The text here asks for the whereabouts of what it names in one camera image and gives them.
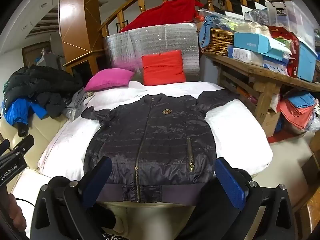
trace black jacket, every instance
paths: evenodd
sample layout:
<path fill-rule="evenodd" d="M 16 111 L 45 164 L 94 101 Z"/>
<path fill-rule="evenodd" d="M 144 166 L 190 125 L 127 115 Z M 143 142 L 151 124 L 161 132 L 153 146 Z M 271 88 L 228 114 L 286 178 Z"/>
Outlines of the black jacket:
<path fill-rule="evenodd" d="M 204 91 L 198 100 L 164 94 L 110 111 L 83 111 L 100 121 L 85 159 L 91 171 L 103 156 L 111 158 L 112 173 L 99 200 L 193 204 L 212 178 L 216 147 L 206 113 L 236 98 L 226 90 Z"/>
<path fill-rule="evenodd" d="M 63 70 L 36 65 L 22 67 L 4 85 L 4 113 L 17 98 L 28 97 L 51 117 L 57 117 L 65 108 L 63 98 L 72 98 L 81 87 L 81 81 Z"/>

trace red mat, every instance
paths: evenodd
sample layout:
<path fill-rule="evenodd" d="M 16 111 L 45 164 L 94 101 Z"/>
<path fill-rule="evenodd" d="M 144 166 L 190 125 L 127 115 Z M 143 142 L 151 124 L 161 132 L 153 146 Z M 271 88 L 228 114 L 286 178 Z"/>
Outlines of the red mat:
<path fill-rule="evenodd" d="M 274 142 L 280 142 L 282 140 L 286 140 L 286 139 L 297 137 L 297 136 L 299 135 L 289 133 L 286 130 L 282 129 L 280 132 L 274 133 L 273 136 L 267 138 L 267 140 L 268 140 L 268 143 L 274 143 Z"/>

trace metal screw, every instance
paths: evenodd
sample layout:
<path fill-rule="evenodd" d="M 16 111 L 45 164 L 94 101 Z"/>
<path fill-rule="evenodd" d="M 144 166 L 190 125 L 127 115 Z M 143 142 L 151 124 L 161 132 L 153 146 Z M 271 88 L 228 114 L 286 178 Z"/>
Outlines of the metal screw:
<path fill-rule="evenodd" d="M 76 187 L 78 185 L 78 181 L 77 180 L 73 180 L 69 183 L 70 187 Z"/>
<path fill-rule="evenodd" d="M 282 190 L 286 190 L 287 189 L 284 184 L 280 184 L 279 188 L 282 189 Z"/>
<path fill-rule="evenodd" d="M 43 185 L 42 187 L 41 187 L 41 191 L 46 191 L 47 189 L 48 189 L 48 185 L 47 184 L 45 184 L 45 185 Z"/>
<path fill-rule="evenodd" d="M 251 186 L 251 187 L 257 187 L 258 186 L 258 183 L 256 183 L 255 181 L 250 181 L 249 182 L 249 185 Z"/>

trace zippered pocket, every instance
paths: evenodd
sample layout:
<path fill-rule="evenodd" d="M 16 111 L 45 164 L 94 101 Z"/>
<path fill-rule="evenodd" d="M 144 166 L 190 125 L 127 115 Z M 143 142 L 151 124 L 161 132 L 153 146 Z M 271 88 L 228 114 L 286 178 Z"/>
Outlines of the zippered pocket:
<path fill-rule="evenodd" d="M 187 137 L 187 147 L 188 147 L 189 169 L 190 171 L 193 171 L 193 168 L 195 167 L 195 162 L 193 159 L 192 144 L 191 144 L 190 137 Z"/>

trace clear plastic storage bin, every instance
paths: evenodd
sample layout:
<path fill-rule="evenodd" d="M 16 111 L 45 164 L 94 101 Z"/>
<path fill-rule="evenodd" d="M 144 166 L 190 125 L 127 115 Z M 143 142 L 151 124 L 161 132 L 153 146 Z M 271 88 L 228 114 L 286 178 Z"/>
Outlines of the clear plastic storage bin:
<path fill-rule="evenodd" d="M 269 14 L 269 24 L 286 28 L 302 38 L 315 50 L 314 28 L 308 17 L 291 1 L 266 2 Z"/>

